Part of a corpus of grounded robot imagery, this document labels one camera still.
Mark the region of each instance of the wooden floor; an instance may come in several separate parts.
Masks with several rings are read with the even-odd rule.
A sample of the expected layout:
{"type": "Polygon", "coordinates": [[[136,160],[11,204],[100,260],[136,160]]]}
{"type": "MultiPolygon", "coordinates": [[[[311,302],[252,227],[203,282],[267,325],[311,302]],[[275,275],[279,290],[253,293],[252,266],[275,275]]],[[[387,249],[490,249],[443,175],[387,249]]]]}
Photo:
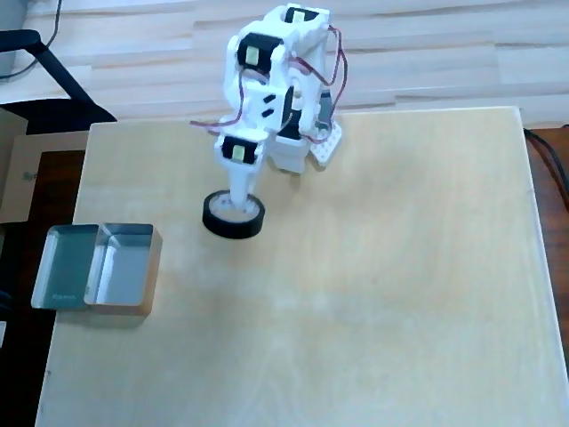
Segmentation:
{"type": "MultiPolygon", "coordinates": [[[[57,0],[26,28],[52,33],[57,0]]],[[[217,115],[230,36],[283,0],[63,0],[52,48],[120,119],[217,115]]],[[[567,0],[310,0],[334,12],[349,56],[343,109],[518,105],[529,127],[569,122],[567,0]]],[[[16,69],[29,57],[19,56],[16,69]]],[[[0,102],[58,96],[41,69],[0,102]]]]}

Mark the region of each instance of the robotic arm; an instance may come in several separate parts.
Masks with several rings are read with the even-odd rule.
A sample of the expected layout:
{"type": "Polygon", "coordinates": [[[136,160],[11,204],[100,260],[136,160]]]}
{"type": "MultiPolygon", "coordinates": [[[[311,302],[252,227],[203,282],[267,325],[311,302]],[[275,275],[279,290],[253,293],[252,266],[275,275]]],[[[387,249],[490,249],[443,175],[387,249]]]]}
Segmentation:
{"type": "Polygon", "coordinates": [[[228,43],[224,94],[236,118],[217,124],[191,122],[219,129],[215,156],[228,170],[229,191],[218,191],[204,202],[204,224],[225,238],[248,238],[260,231],[264,207],[252,196],[266,157],[280,169],[302,173],[309,153],[326,166],[341,141],[333,121],[325,72],[325,48],[330,25],[324,9],[297,4],[278,6],[263,20],[252,22],[228,43]]]}

